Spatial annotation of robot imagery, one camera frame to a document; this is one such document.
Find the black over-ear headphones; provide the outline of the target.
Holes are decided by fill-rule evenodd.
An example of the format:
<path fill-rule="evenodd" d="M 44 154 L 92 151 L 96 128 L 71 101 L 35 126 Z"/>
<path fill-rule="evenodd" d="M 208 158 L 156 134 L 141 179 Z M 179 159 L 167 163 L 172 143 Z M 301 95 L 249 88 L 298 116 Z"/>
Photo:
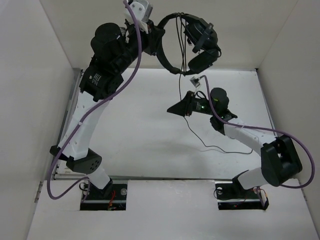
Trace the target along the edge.
<path fill-rule="evenodd" d="M 200 53 L 188 63 L 188 71 L 183 71 L 171 65 L 167 59 L 163 43 L 160 40 L 157 46 L 156 56 L 160 64 L 170 73 L 190 76 L 200 74 L 208 69 L 220 57 L 221 49 L 218 46 L 218 35 L 212 23 L 206 22 L 203 18 L 188 13 L 175 12 L 165 16 L 157 25 L 157 28 L 164 31 L 166 24 L 171 19 L 182 18 L 186 21 L 184 34 L 187 41 L 194 45 L 192 52 Z"/>

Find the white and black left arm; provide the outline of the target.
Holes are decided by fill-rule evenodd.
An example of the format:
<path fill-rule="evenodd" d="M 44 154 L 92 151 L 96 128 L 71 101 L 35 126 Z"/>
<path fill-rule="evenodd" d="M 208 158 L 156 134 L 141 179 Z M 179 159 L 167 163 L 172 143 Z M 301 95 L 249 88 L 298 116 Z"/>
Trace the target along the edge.
<path fill-rule="evenodd" d="M 142 30 L 134 23 L 120 27 L 109 22 L 100 25 L 90 45 L 93 57 L 79 84 L 77 103 L 68 129 L 57 145 L 49 152 L 54 161 L 62 160 L 76 173 L 86 176 L 88 189 L 100 198 L 111 195 L 113 180 L 102 167 L 102 157 L 89 148 L 99 118 L 110 101 L 133 80 L 139 67 L 124 82 L 123 72 L 134 62 L 141 61 L 142 53 L 157 53 L 165 29 L 151 20 Z"/>

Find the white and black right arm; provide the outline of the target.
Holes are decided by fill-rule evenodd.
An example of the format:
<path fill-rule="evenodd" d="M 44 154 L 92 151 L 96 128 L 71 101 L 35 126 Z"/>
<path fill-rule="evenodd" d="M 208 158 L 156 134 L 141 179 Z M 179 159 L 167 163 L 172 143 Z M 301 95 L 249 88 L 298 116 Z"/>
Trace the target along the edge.
<path fill-rule="evenodd" d="M 210 115 L 211 126 L 219 133 L 246 145 L 260 156 L 260 167 L 246 170 L 232 179 L 232 193 L 243 197 L 250 189 L 263 185 L 278 187 L 302 171 L 303 166 L 291 138 L 274 136 L 258 129 L 244 127 L 229 109 L 227 92 L 219 87 L 210 91 L 210 98 L 197 97 L 188 91 L 185 97 L 167 109 L 181 117 L 193 112 Z"/>

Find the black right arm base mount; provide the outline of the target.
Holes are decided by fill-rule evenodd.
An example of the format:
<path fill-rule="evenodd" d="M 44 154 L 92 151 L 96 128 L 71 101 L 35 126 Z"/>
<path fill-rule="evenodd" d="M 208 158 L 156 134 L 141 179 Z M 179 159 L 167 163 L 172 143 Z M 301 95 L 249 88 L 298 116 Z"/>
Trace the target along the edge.
<path fill-rule="evenodd" d="M 227 210 L 262 210 L 269 207 L 266 191 L 260 187 L 236 190 L 231 181 L 217 181 L 214 184 L 213 196 L 221 211 Z"/>

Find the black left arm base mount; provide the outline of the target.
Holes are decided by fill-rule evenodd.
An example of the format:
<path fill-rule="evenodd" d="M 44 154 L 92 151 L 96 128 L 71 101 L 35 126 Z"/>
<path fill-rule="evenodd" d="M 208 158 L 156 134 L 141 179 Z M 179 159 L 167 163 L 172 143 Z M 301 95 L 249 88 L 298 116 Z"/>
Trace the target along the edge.
<path fill-rule="evenodd" d="M 80 207 L 81 211 L 125 211 L 127 208 L 128 183 L 116 181 L 108 196 L 103 196 L 93 185 L 87 193 L 88 184 L 80 183 L 82 191 Z"/>

